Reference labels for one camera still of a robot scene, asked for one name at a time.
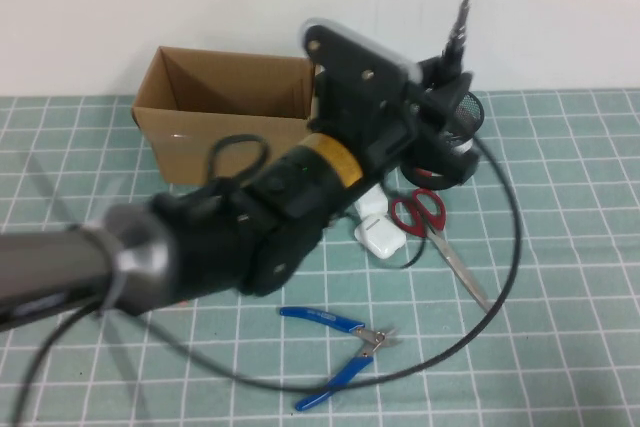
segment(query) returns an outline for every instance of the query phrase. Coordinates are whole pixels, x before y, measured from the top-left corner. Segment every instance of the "scissors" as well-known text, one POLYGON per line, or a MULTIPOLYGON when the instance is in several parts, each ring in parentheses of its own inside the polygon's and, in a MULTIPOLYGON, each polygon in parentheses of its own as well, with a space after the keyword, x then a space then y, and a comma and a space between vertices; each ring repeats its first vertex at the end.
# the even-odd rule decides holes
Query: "scissors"
POLYGON ((416 237, 427 238, 431 240, 444 260, 446 260, 453 273, 458 277, 467 292, 473 297, 478 305, 488 312, 491 308, 491 302, 487 299, 487 294, 478 283, 475 276, 464 265, 462 259, 458 257, 451 245, 442 236, 445 224, 447 222, 447 210, 444 202, 438 194, 429 189, 416 189, 412 192, 411 198, 399 197, 391 202, 391 218, 393 222, 408 234, 416 237), (436 205, 436 211, 431 212, 420 200, 420 196, 429 197, 436 205), (412 224, 406 224, 398 217, 397 207, 402 205, 409 212, 412 224))

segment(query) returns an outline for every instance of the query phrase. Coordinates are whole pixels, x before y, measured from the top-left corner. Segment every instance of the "open cardboard box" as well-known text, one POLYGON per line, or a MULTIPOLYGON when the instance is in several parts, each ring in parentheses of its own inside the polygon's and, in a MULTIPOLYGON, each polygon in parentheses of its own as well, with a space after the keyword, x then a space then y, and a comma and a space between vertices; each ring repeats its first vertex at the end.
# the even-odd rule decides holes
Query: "open cardboard box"
MULTIPOLYGON (((308 59, 160 47, 140 86, 133 117, 167 182, 202 184, 213 144, 257 134, 277 159, 307 135, 313 96, 308 59)), ((231 147, 216 174, 255 159, 251 144, 231 147)))

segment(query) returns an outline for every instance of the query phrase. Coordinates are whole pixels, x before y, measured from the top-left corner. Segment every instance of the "white plastic piece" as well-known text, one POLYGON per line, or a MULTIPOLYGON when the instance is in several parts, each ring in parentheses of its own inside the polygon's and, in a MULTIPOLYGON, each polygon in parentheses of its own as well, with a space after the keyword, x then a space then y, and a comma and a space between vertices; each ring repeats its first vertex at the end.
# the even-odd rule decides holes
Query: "white plastic piece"
POLYGON ((407 243, 407 234, 384 214, 371 215, 356 227, 356 239, 379 259, 388 259, 407 243))
POLYGON ((355 205, 361 220, 370 215, 386 214, 389 210, 389 200, 384 195, 380 184, 371 187, 362 197, 356 200, 355 205))
POLYGON ((464 154, 466 151, 470 150, 473 147, 473 139, 467 140, 464 144, 460 144, 457 147, 454 147, 452 150, 456 154, 464 154))

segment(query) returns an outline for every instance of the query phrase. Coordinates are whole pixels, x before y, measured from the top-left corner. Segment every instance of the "scissor blade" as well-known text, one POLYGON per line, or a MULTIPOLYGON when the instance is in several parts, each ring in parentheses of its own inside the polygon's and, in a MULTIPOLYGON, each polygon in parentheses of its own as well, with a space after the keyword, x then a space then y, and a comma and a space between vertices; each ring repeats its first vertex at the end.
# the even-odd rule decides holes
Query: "scissor blade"
POLYGON ((462 285, 464 285, 464 288, 467 289, 471 297, 473 297, 485 313, 489 312, 492 304, 487 298, 487 293, 480 283, 478 283, 475 275, 471 273, 467 266, 464 265, 464 262, 462 262, 462 259, 460 259, 458 254, 451 248, 449 243, 432 230, 429 231, 429 239, 436 244, 440 254, 442 254, 444 260, 447 261, 447 264, 449 264, 449 267, 451 267, 451 270, 453 270, 453 273, 456 274, 456 277, 462 282, 462 285))
POLYGON ((398 344, 402 343, 402 339, 396 339, 395 337, 393 339, 386 339, 384 342, 382 342, 382 344, 380 345, 381 347, 395 347, 398 344))

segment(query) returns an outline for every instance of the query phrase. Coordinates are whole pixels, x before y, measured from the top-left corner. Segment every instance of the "pliers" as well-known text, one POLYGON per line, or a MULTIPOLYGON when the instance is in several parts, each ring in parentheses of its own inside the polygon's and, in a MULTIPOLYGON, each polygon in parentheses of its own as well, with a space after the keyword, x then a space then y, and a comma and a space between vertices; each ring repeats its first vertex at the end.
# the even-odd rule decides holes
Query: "pliers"
MULTIPOLYGON (((393 338, 395 330, 386 332, 369 330, 365 328, 364 322, 347 319, 329 312, 308 307, 282 307, 280 315, 284 317, 297 317, 298 319, 311 320, 319 324, 332 327, 341 332, 355 335, 364 340, 365 345, 349 362, 338 372, 328 383, 332 385, 345 385, 353 379, 358 372, 373 362, 373 354, 381 347, 392 347, 400 341, 393 338)), ((310 395, 295 404, 298 412, 314 407, 331 397, 334 392, 324 392, 322 394, 310 395)))

